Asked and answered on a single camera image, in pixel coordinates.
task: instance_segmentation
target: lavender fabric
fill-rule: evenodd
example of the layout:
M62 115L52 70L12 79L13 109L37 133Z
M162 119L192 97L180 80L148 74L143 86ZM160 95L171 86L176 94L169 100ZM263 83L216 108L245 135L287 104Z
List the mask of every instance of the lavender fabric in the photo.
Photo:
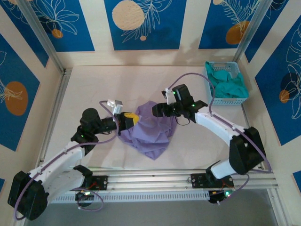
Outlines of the lavender fabric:
M139 106L135 112L139 115L138 123L128 130L123 130L119 136L124 143L154 160L167 149L169 138L177 126L175 117L157 118L152 115L151 108L156 104L148 101Z

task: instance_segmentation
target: plastic basket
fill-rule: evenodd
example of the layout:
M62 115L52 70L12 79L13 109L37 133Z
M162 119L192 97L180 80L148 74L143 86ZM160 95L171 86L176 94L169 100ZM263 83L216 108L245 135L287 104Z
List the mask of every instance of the plastic basket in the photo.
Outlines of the plastic basket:
M236 62L209 62L209 64L215 71L228 71L231 75L231 78L236 78L238 73L240 72L238 64ZM203 74L208 78L207 70L205 67ZM210 84L206 82L205 86L209 104L212 100ZM245 100L247 100L247 98L214 98L213 105L241 105Z

